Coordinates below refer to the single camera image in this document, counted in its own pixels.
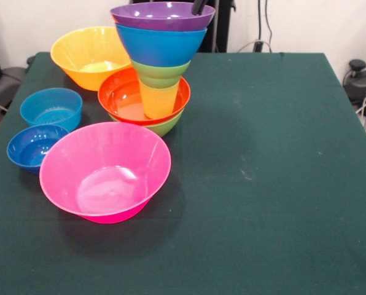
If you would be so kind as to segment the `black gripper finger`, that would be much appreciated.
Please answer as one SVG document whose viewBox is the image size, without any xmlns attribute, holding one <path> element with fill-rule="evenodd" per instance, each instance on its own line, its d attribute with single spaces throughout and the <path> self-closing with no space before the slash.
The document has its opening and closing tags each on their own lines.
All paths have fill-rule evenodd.
<svg viewBox="0 0 366 295">
<path fill-rule="evenodd" d="M 192 15 L 201 15 L 208 0 L 194 0 L 191 13 Z"/>
</svg>

